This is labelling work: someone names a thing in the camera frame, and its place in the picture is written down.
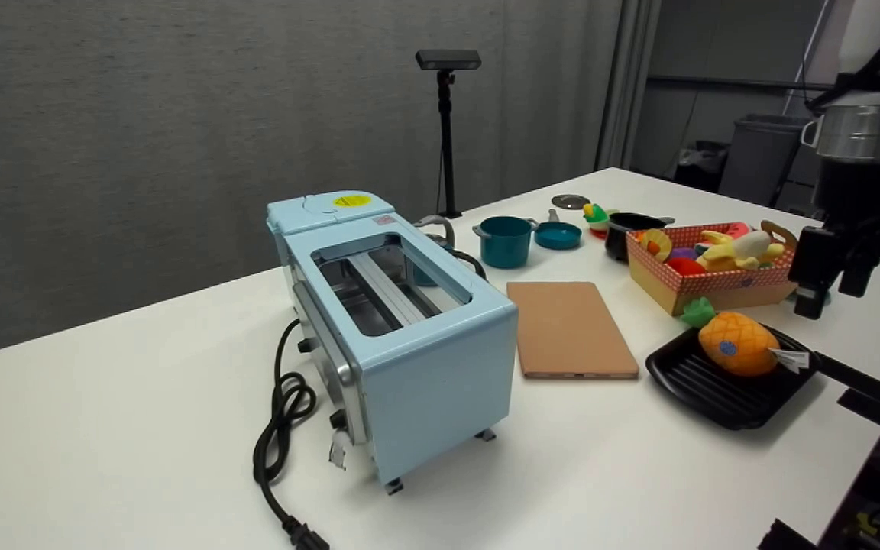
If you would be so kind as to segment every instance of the white table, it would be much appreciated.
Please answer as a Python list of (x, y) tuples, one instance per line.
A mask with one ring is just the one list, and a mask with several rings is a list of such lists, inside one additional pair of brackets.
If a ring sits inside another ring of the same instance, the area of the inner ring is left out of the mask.
[[(679, 223), (807, 220), (599, 170), (468, 210), (459, 237), (488, 213), (544, 217), (549, 195)], [(682, 323), (606, 260), (532, 246), (505, 281), (596, 281), (637, 362)], [(822, 320), (792, 304), (751, 309), (808, 348), (880, 379), (880, 268), (865, 299), (833, 292)], [(289, 320), (284, 272), (259, 272), (98, 323), (0, 351), (0, 546), (288, 546), (249, 480), (266, 425), (270, 348)], [(289, 368), (315, 385), (308, 357)], [(637, 383), (525, 383), (515, 377), (497, 443), (468, 443), (386, 495), (364, 465), (328, 465), (322, 410), (293, 434), (279, 497), (332, 546), (756, 546), (781, 516), (817, 539), (875, 427), (837, 406), (844, 385), (814, 383), (762, 430), (732, 434)]]

